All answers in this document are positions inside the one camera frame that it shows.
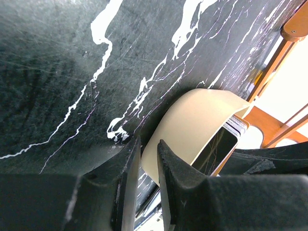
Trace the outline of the stack of credit cards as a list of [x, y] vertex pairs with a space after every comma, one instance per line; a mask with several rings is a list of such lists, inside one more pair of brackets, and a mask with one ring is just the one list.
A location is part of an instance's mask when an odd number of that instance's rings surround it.
[[201, 151], [192, 167], [208, 176], [216, 176], [229, 159], [250, 124], [233, 115], [217, 131]]

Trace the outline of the orange wooden shelf rack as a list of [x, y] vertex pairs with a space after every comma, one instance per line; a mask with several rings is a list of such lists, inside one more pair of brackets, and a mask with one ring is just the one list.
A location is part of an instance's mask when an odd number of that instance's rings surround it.
[[308, 140], [308, 2], [283, 25], [279, 46], [257, 76], [239, 149], [287, 146]]

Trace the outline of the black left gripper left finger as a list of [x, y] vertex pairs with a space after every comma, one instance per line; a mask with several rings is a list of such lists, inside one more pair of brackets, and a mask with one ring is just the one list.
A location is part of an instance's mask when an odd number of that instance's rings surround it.
[[131, 231], [141, 140], [85, 175], [2, 174], [3, 231]]

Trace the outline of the beige oval plastic tray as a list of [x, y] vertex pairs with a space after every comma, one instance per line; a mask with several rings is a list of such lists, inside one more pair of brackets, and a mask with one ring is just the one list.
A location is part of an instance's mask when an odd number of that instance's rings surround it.
[[253, 105], [228, 90], [193, 89], [167, 110], [144, 148], [141, 167], [159, 183], [157, 146], [160, 140], [192, 165], [209, 141], [232, 116], [245, 118]]

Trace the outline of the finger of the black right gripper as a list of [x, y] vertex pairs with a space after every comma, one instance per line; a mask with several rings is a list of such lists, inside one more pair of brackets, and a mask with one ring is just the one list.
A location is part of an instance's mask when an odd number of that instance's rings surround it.
[[308, 174], [308, 143], [267, 149], [236, 149], [219, 175]]

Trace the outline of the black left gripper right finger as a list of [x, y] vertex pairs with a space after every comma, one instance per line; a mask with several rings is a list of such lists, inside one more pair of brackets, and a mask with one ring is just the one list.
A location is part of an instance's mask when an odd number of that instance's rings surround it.
[[305, 231], [305, 175], [208, 177], [161, 140], [157, 146], [166, 231]]

